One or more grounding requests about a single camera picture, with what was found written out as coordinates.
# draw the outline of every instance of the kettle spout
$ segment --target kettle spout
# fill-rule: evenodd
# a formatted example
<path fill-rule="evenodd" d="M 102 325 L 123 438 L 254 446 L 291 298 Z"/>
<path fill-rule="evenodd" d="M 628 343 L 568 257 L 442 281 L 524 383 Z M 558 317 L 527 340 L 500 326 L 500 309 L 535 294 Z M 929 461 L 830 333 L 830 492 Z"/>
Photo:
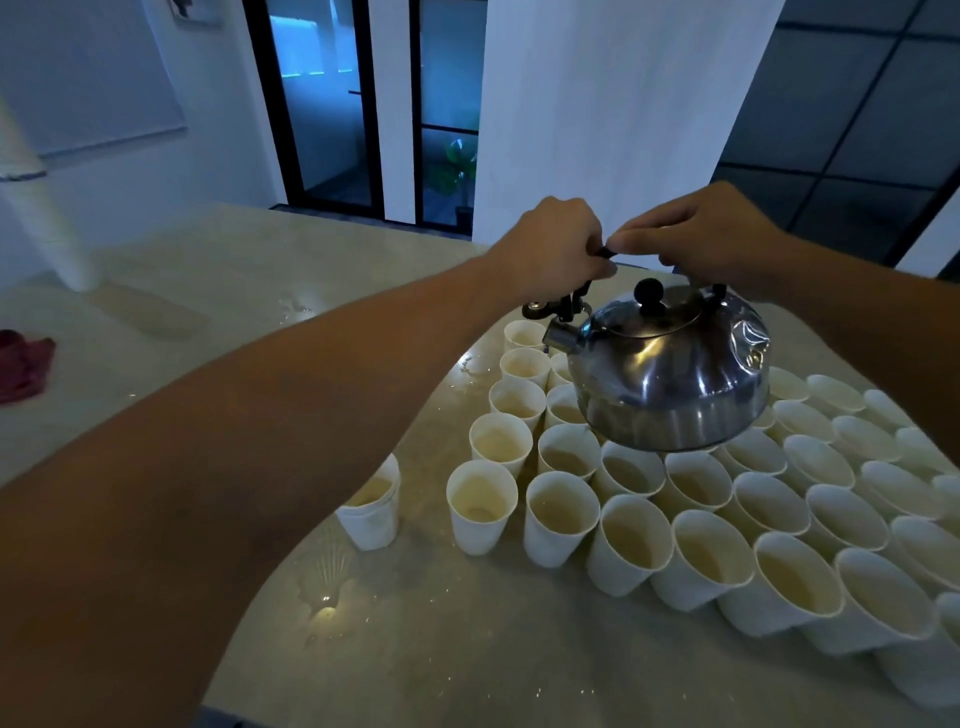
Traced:
<path fill-rule="evenodd" d="M 543 343 L 551 349 L 559 349 L 563 353 L 574 353 L 579 348 L 577 343 L 579 337 L 579 329 L 554 319 L 546 328 Z"/>

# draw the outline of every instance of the kettle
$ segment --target kettle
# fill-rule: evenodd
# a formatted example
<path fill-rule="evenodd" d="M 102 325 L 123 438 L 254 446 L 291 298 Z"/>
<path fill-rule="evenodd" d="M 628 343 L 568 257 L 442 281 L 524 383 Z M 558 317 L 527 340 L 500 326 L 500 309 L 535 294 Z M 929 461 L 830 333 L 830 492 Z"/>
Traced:
<path fill-rule="evenodd" d="M 646 278 L 595 312 L 583 301 L 588 289 L 522 312 L 556 316 L 543 343 L 566 353 L 577 403 L 598 432 L 628 448 L 679 452 L 726 442 L 762 412 L 770 337 L 726 285 Z M 582 311 L 588 319 L 573 326 Z"/>

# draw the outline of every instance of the door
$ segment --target door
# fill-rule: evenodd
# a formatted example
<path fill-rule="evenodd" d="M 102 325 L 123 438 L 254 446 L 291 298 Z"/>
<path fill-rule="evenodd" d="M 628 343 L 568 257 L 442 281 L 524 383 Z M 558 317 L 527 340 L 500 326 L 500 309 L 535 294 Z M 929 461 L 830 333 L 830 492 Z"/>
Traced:
<path fill-rule="evenodd" d="M 244 0 L 292 206 L 383 218 L 366 0 Z"/>

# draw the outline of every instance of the table surface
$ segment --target table surface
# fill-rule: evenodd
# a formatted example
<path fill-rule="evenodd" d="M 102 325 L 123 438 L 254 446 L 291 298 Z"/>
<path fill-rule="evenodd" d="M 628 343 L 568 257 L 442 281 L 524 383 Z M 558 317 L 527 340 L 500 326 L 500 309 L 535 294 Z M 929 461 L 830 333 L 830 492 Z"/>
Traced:
<path fill-rule="evenodd" d="M 214 206 L 189 224 L 98 253 L 92 294 L 50 274 L 0 292 L 3 325 L 58 342 L 49 390 L 0 408 L 0 483 L 155 389 L 277 328 L 420 278 L 483 246 L 283 212 Z M 633 288 L 621 267 L 598 304 Z M 866 379 L 799 320 L 758 307 L 771 361 L 799 375 Z M 869 657 L 831 659 L 797 632 L 752 640 L 716 608 L 674 613 L 648 585 L 597 591 L 581 547 L 558 570 L 521 544 L 521 505 L 488 556 L 453 544 L 446 479 L 499 378 L 488 331 L 396 447 L 400 531 L 359 553 L 329 518 L 263 585 L 205 703 L 275 728 L 312 725 L 943 725 L 895 692 Z M 370 333 L 389 324 L 370 321 Z M 520 478 L 529 481 L 529 468 Z"/>

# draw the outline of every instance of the paper cup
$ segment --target paper cup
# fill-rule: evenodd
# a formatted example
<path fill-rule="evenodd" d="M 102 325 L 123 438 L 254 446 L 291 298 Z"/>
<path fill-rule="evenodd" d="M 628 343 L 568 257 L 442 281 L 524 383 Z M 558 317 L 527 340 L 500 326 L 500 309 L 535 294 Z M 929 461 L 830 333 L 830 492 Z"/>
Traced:
<path fill-rule="evenodd" d="M 599 519 L 600 501 L 582 478 L 570 473 L 543 473 L 527 486 L 523 549 L 534 564 L 555 569 Z"/>
<path fill-rule="evenodd" d="M 780 479 L 800 494 L 817 483 L 852 488 L 856 480 L 847 458 L 808 435 L 790 435 L 783 441 L 786 472 Z"/>
<path fill-rule="evenodd" d="M 917 516 L 938 521 L 947 512 L 933 488 L 903 468 L 869 460 L 860 466 L 853 491 L 887 521 L 896 516 Z"/>
<path fill-rule="evenodd" d="M 886 521 L 862 497 L 837 485 L 815 485 L 806 492 L 810 528 L 800 537 L 831 561 L 851 546 L 880 551 L 890 542 Z"/>
<path fill-rule="evenodd" d="M 400 466 L 392 453 L 373 477 L 337 511 L 337 520 L 361 551 L 388 546 L 400 523 Z"/>
<path fill-rule="evenodd" d="M 546 396 L 546 416 L 543 418 L 543 428 L 550 429 L 554 425 L 579 425 L 589 429 L 587 419 L 577 404 L 577 390 L 572 384 L 562 384 L 554 387 Z"/>
<path fill-rule="evenodd" d="M 954 536 L 960 538 L 960 476 L 936 475 L 930 480 L 944 503 L 946 514 L 938 523 Z"/>
<path fill-rule="evenodd" d="M 546 409 L 546 395 L 529 379 L 508 376 L 496 382 L 488 395 L 491 412 L 519 417 L 533 432 Z"/>
<path fill-rule="evenodd" d="M 770 382 L 769 401 L 771 404 L 777 400 L 806 401 L 810 396 L 810 388 L 805 381 L 780 367 L 770 367 L 768 381 Z"/>
<path fill-rule="evenodd" d="M 902 455 L 900 446 L 888 432 L 859 417 L 833 418 L 833 431 L 837 435 L 833 449 L 846 457 L 855 470 L 868 460 L 896 463 Z"/>
<path fill-rule="evenodd" d="M 550 357 L 537 349 L 511 349 L 500 357 L 500 373 L 505 379 L 528 379 L 543 389 L 550 374 Z"/>
<path fill-rule="evenodd" d="M 489 460 L 459 466 L 446 482 L 453 540 L 470 556 L 490 552 L 516 509 L 516 481 L 510 471 Z"/>
<path fill-rule="evenodd" d="M 550 374 L 546 378 L 546 391 L 549 392 L 554 387 L 572 383 L 573 377 L 570 376 L 570 368 L 566 363 L 566 354 L 557 352 L 551 355 Z"/>
<path fill-rule="evenodd" d="M 800 628 L 821 652 L 852 655 L 933 634 L 933 602 L 902 569 L 862 548 L 840 551 L 833 567 L 844 590 L 843 612 Z"/>
<path fill-rule="evenodd" d="M 512 349 L 546 349 L 543 337 L 546 328 L 536 321 L 511 321 L 503 328 L 503 351 Z"/>
<path fill-rule="evenodd" d="M 936 523 L 897 516 L 890 522 L 890 543 L 883 555 L 931 596 L 960 592 L 960 539 Z"/>
<path fill-rule="evenodd" d="M 750 425 L 753 429 L 758 429 L 760 432 L 767 432 L 772 426 L 774 426 L 774 410 L 769 405 L 763 408 L 763 411 L 760 412 L 760 416 L 754 420 L 754 423 Z"/>
<path fill-rule="evenodd" d="M 656 505 L 636 494 L 614 496 L 600 512 L 587 574 L 601 592 L 623 596 L 663 569 L 673 550 L 670 522 Z"/>
<path fill-rule="evenodd" d="M 717 599 L 727 621 L 748 637 L 830 619 L 843 609 L 836 572 L 802 541 L 771 531 L 754 544 L 756 575 Z"/>
<path fill-rule="evenodd" d="M 767 436 L 776 443 L 783 442 L 790 435 L 806 435 L 830 445 L 836 440 L 833 423 L 824 413 L 801 401 L 783 400 L 774 402 L 774 424 L 767 430 Z"/>
<path fill-rule="evenodd" d="M 925 708 L 960 705 L 960 594 L 935 600 L 937 626 L 922 642 L 896 644 L 875 653 L 890 682 Z"/>
<path fill-rule="evenodd" d="M 819 409 L 831 420 L 841 415 L 859 414 L 867 406 L 863 395 L 832 376 L 810 375 L 806 378 L 806 384 L 810 388 L 807 404 Z"/>
<path fill-rule="evenodd" d="M 868 389 L 863 393 L 863 401 L 867 405 L 857 417 L 869 420 L 874 425 L 882 427 L 887 432 L 896 432 L 901 427 L 912 427 L 913 421 L 900 406 L 891 400 L 886 393 L 878 389 Z"/>
<path fill-rule="evenodd" d="M 901 427 L 894 435 L 902 458 L 898 465 L 923 480 L 934 475 L 956 475 L 957 468 L 918 427 Z"/>
<path fill-rule="evenodd" d="M 683 511 L 715 511 L 730 502 L 733 483 L 712 455 L 701 450 L 671 452 L 663 464 L 666 480 L 651 498 L 671 521 Z"/>
<path fill-rule="evenodd" d="M 565 471 L 589 481 L 599 465 L 600 443 L 583 425 L 555 425 L 537 443 L 537 473 Z"/>
<path fill-rule="evenodd" d="M 754 578 L 750 545 L 716 514 L 683 511 L 673 520 L 673 540 L 673 558 L 650 580 L 668 607 L 691 612 Z"/>
<path fill-rule="evenodd" d="M 481 415 L 470 426 L 470 451 L 474 460 L 490 460 L 516 477 L 534 447 L 534 436 L 519 417 L 502 412 Z"/>
<path fill-rule="evenodd" d="M 600 464 L 590 484 L 601 503 L 634 493 L 650 497 L 663 487 L 666 469 L 655 452 L 625 448 L 614 442 L 600 448 Z"/>
<path fill-rule="evenodd" d="M 744 473 L 733 481 L 733 497 L 717 511 L 749 544 L 767 531 L 800 536 L 810 527 L 810 509 L 793 489 L 772 475 Z"/>
<path fill-rule="evenodd" d="M 753 427 L 718 446 L 713 457 L 727 469 L 730 477 L 750 472 L 779 475 L 786 470 L 783 448 Z"/>

